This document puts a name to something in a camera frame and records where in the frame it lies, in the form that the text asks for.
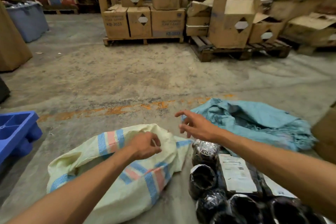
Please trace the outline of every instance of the blue plastic crate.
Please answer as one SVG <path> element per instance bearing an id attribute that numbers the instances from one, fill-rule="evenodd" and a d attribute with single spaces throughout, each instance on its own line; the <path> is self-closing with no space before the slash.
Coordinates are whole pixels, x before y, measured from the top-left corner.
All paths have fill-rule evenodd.
<path id="1" fill-rule="evenodd" d="M 42 136 L 34 111 L 0 114 L 0 163 L 9 155 L 25 156 L 33 148 L 32 142 Z"/>

